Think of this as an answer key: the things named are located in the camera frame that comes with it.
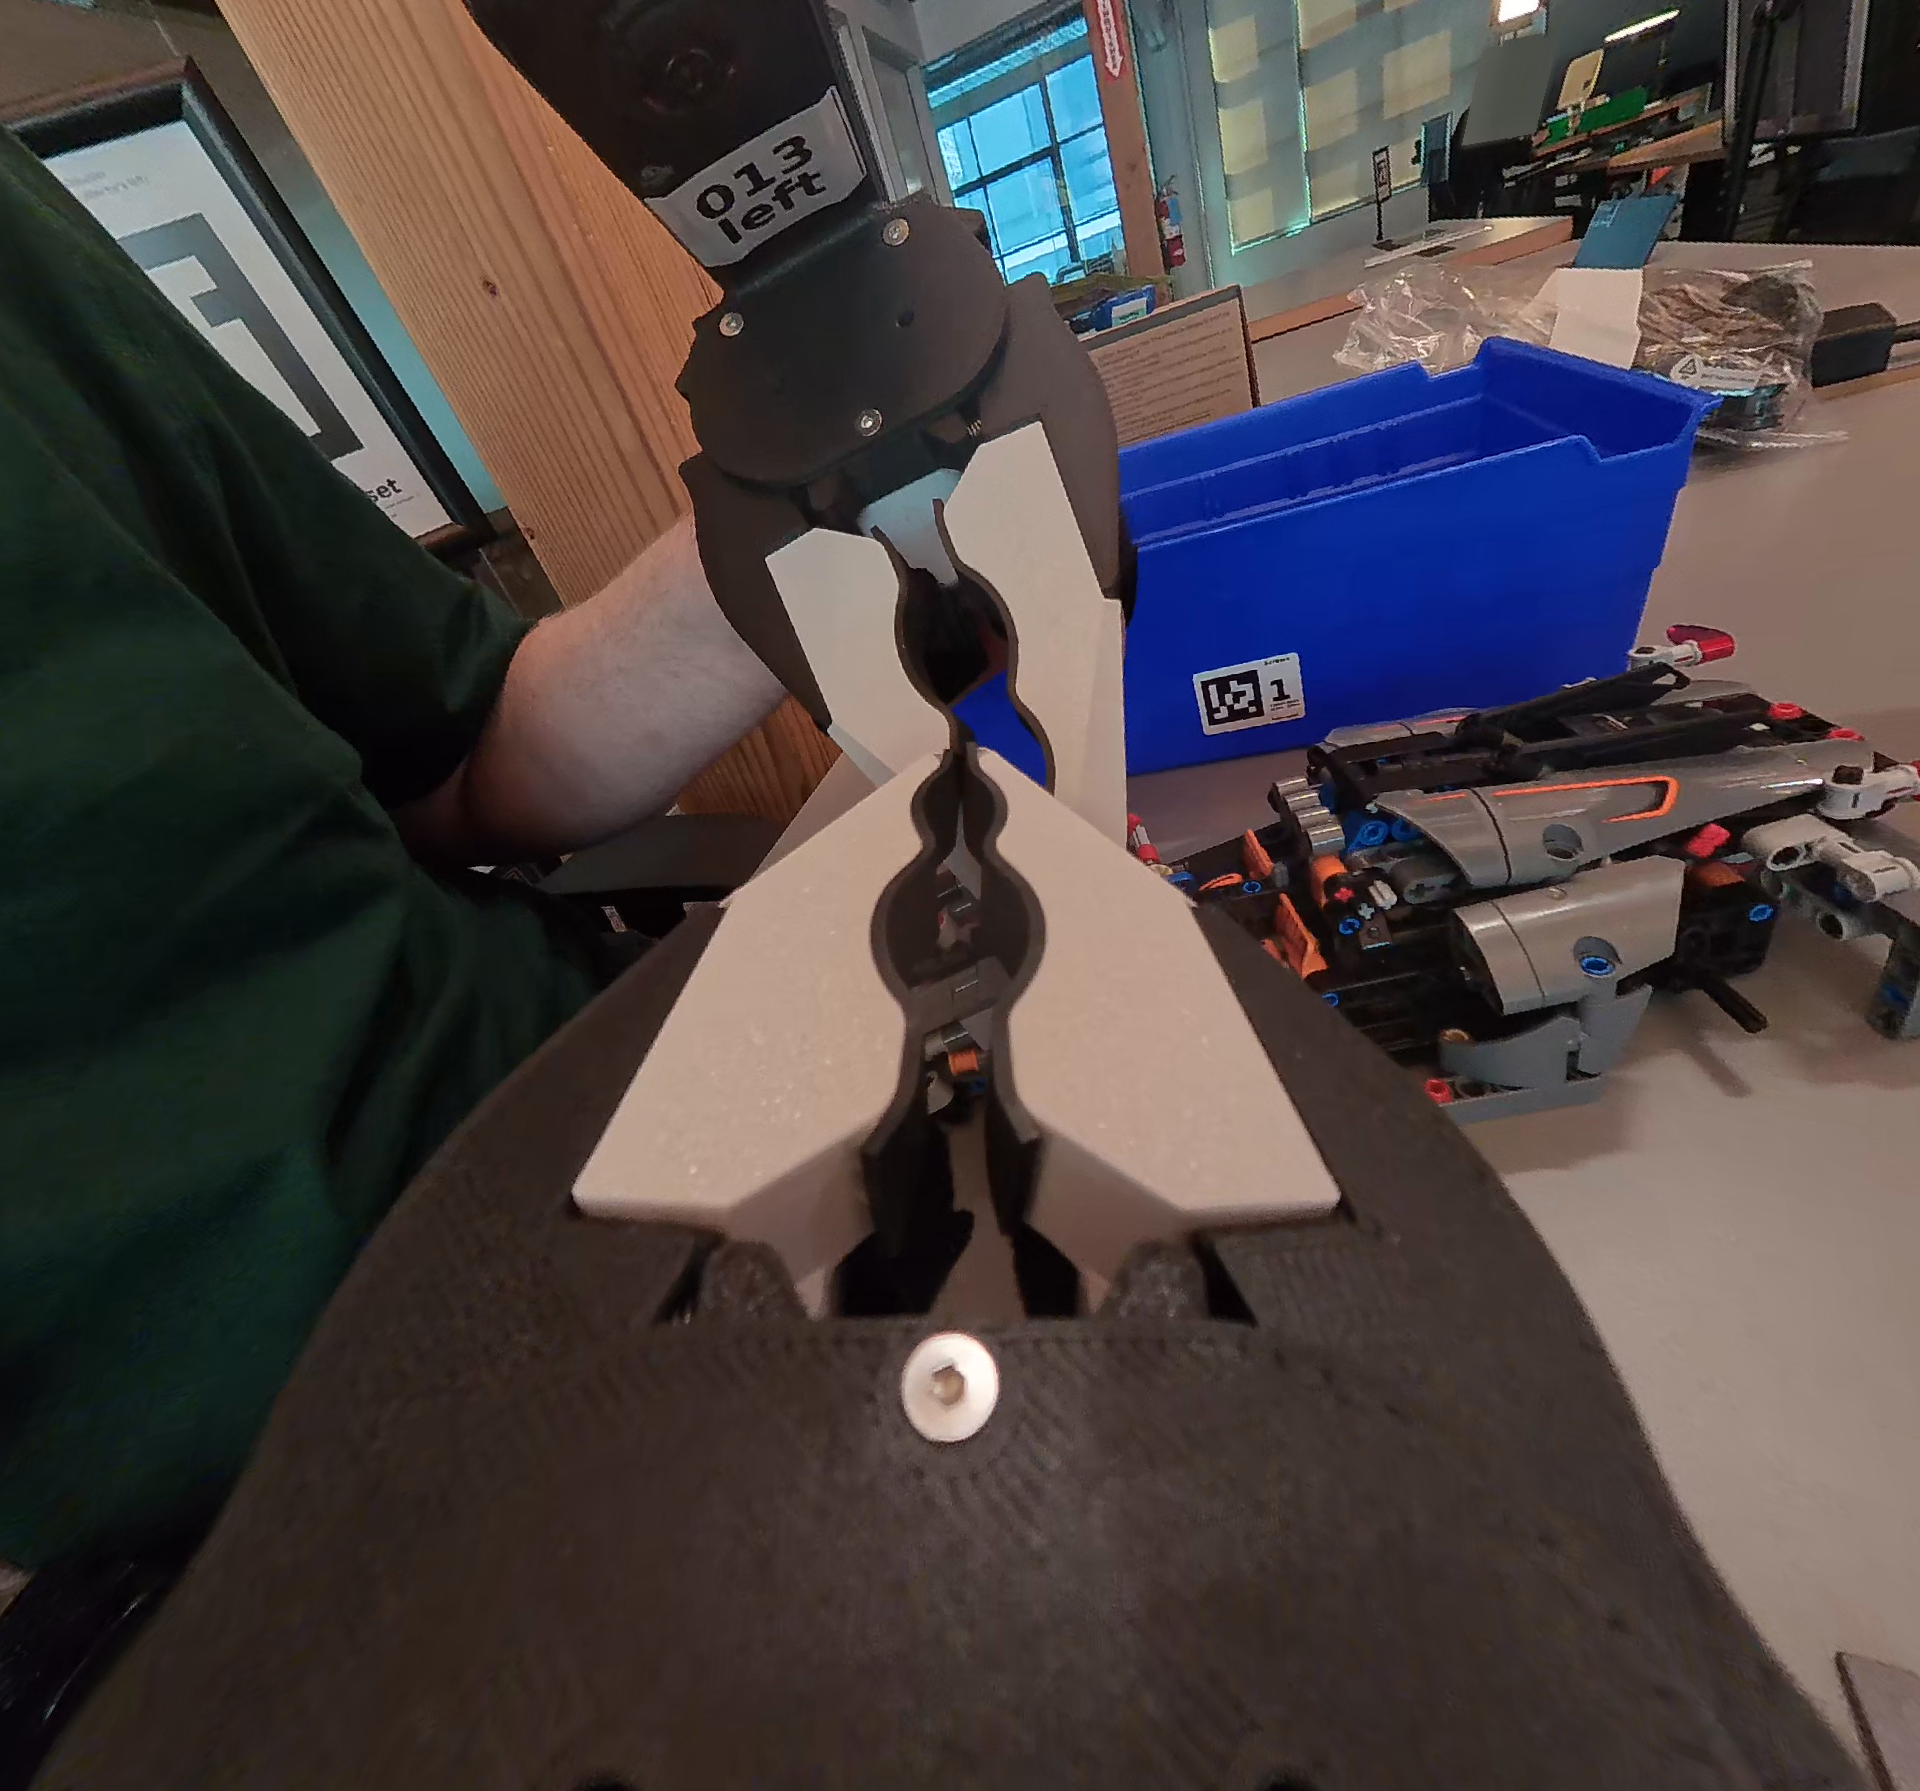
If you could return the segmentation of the pile of clear plastic bags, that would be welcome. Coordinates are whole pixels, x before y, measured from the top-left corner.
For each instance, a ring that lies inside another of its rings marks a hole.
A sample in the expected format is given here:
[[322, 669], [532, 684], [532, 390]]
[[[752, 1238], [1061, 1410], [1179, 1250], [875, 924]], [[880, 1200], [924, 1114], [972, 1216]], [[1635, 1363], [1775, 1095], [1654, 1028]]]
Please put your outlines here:
[[1817, 295], [1813, 268], [1453, 268], [1406, 261], [1357, 285], [1342, 366], [1378, 374], [1422, 359], [1453, 374], [1484, 345], [1635, 366], [1698, 390], [1712, 410], [1698, 438], [1720, 453], [1838, 442], [1838, 423], [1813, 410]]

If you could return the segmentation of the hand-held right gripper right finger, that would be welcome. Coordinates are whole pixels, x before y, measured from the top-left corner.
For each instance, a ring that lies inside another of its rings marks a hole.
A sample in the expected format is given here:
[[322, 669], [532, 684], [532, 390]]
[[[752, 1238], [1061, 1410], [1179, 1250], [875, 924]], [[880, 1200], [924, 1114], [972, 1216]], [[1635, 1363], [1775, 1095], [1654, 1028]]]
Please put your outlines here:
[[1203, 911], [1045, 797], [965, 754], [987, 1038], [987, 1200], [1011, 1245], [1121, 1283], [1135, 1245], [1342, 1207]]

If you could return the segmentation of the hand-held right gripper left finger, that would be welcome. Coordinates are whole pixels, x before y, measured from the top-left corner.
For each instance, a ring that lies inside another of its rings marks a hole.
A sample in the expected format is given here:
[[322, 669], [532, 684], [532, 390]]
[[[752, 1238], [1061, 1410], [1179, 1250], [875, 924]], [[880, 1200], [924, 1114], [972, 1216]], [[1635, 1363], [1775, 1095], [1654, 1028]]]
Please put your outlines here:
[[574, 1207], [771, 1245], [793, 1283], [860, 1245], [897, 1297], [958, 1258], [946, 1144], [924, 1104], [924, 1038], [953, 1019], [940, 861], [958, 754], [924, 754], [718, 911]]

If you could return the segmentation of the lego car model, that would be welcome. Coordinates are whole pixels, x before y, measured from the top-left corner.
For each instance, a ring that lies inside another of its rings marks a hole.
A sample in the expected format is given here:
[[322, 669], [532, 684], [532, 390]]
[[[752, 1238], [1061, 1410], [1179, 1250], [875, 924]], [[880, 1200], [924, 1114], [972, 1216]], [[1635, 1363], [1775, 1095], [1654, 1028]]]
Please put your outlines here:
[[1763, 1034], [1736, 978], [1781, 911], [1887, 939], [1864, 1028], [1915, 1038], [1920, 872], [1878, 830], [1915, 759], [1709, 676], [1731, 650], [1664, 626], [1616, 676], [1332, 731], [1268, 782], [1268, 827], [1179, 861], [1135, 815], [1121, 830], [1455, 1123], [1594, 1095], [1654, 999]]

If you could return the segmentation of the black power adapter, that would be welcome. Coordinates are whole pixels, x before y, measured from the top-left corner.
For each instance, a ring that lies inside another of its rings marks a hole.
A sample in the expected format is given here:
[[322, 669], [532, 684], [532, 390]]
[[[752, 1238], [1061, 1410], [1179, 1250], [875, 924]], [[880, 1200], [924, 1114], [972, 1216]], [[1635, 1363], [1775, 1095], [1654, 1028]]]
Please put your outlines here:
[[1887, 302], [1825, 306], [1810, 358], [1810, 387], [1825, 390], [1825, 387], [1878, 381], [1915, 345], [1920, 345], [1920, 318], [1902, 318]]

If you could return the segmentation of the framed poster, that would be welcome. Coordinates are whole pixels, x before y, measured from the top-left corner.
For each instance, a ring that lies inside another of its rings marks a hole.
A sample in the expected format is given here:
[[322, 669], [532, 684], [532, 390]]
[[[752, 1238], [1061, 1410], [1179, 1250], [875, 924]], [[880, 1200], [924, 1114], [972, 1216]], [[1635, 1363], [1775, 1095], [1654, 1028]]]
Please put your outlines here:
[[8, 129], [383, 523], [442, 564], [495, 538], [193, 57], [8, 103]]

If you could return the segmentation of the blue bin with white tag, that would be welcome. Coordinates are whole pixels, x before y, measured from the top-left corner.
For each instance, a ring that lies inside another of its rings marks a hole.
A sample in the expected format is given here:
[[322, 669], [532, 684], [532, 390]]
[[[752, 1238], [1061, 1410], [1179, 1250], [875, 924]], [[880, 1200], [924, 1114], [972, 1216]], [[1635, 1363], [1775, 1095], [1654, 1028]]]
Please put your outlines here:
[[1488, 338], [1126, 442], [1126, 771], [1616, 676], [1709, 410]]

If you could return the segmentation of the brown cardboard box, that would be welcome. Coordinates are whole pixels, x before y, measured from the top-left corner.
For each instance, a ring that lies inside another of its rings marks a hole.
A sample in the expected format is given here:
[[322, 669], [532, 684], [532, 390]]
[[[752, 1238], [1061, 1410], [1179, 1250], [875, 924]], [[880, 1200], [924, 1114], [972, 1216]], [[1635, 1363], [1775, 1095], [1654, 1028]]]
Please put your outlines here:
[[1166, 280], [1070, 280], [1046, 289], [1089, 349], [1121, 442], [1254, 410], [1242, 289], [1173, 295]]

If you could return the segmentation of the person's left forearm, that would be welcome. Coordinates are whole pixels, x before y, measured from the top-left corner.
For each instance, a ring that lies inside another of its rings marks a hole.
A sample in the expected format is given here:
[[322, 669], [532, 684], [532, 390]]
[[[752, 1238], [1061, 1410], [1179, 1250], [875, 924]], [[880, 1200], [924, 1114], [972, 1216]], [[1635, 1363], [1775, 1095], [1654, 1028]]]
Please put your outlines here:
[[679, 517], [604, 594], [519, 634], [466, 759], [389, 819], [429, 863], [560, 861], [662, 815], [774, 707]]

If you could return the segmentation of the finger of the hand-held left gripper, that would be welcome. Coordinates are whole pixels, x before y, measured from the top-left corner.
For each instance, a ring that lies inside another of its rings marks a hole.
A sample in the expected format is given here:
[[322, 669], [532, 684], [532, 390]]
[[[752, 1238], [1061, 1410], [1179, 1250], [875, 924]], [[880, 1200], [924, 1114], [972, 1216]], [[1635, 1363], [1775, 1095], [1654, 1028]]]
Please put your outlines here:
[[875, 531], [803, 530], [767, 556], [826, 697], [826, 738], [880, 787], [946, 759], [953, 719], [917, 690], [899, 619], [905, 569]]
[[1046, 435], [993, 435], [940, 517], [953, 569], [1006, 634], [1006, 707], [1045, 754], [1045, 787], [1126, 843], [1126, 608], [1102, 594]]

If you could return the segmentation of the small blue box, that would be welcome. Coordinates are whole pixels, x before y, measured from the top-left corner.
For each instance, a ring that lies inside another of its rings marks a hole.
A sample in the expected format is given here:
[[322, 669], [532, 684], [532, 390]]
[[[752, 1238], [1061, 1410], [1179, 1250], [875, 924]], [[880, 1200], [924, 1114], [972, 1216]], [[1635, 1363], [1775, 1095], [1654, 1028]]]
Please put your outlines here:
[[1569, 268], [1581, 268], [1581, 272], [1640, 272], [1654, 243], [1664, 238], [1679, 203], [1682, 198], [1670, 198], [1670, 187], [1601, 203]]

